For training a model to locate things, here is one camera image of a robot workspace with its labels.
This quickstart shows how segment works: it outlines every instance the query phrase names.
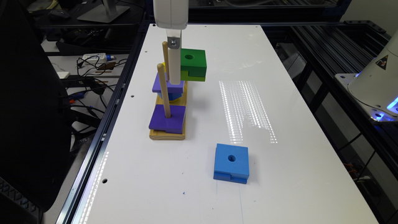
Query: white tabletop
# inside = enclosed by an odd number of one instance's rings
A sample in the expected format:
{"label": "white tabletop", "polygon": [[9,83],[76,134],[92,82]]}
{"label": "white tabletop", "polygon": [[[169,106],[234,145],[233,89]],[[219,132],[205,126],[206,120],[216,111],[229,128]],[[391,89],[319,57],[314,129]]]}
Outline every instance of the white tabletop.
{"label": "white tabletop", "polygon": [[[206,82],[188,83],[186,140],[149,139],[166,39],[150,26],[74,223],[377,223],[260,26],[182,37],[207,59]],[[246,185],[213,180],[217,143],[249,148]]]}

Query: wooden peg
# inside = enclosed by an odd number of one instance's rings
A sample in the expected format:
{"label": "wooden peg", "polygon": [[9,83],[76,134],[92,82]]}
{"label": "wooden peg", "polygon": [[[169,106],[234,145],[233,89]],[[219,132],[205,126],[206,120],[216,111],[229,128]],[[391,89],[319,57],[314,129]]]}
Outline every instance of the wooden peg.
{"label": "wooden peg", "polygon": [[170,75],[169,75],[169,47],[167,46],[167,41],[163,41],[162,43],[163,46],[163,57],[164,57],[164,63],[166,66],[166,75],[167,75],[167,82],[170,80]]}
{"label": "wooden peg", "polygon": [[164,114],[166,118],[171,118],[172,115],[170,113],[169,93],[167,91],[167,82],[166,82],[163,64],[161,63],[157,64],[157,72],[159,73],[160,90],[162,91]]}

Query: small hole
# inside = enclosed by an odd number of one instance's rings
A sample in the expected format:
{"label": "small hole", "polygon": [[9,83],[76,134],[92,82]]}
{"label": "small hole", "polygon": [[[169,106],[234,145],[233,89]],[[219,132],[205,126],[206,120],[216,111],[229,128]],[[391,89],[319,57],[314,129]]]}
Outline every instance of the small hole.
{"label": "small hole", "polygon": [[188,60],[191,60],[191,59],[193,59],[193,55],[186,55],[185,58]]}
{"label": "small hole", "polygon": [[231,162],[235,162],[236,158],[233,155],[228,156],[228,160]]}

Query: purple block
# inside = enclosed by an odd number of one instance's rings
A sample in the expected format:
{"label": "purple block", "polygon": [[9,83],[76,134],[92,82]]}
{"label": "purple block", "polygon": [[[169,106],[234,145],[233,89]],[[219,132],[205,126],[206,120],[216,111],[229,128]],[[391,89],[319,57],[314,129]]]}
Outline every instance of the purple block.
{"label": "purple block", "polygon": [[[171,85],[170,82],[167,83],[167,91],[168,93],[183,93],[184,92],[184,83],[185,81],[181,81],[178,85]],[[160,82],[159,82],[159,74],[156,74],[154,86],[152,87],[153,93],[161,93],[160,90]]]}
{"label": "purple block", "polygon": [[163,105],[156,105],[149,123],[149,129],[161,130],[166,133],[182,134],[185,119],[185,107],[170,105],[171,118],[164,115]]}

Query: black screw hole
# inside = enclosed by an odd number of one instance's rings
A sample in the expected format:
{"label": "black screw hole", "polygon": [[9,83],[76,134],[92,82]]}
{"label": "black screw hole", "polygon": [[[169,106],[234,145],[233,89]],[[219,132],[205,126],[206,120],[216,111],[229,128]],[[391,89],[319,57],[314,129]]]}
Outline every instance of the black screw hole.
{"label": "black screw hole", "polygon": [[231,162],[235,162],[236,158],[233,155],[228,156],[228,160]]}

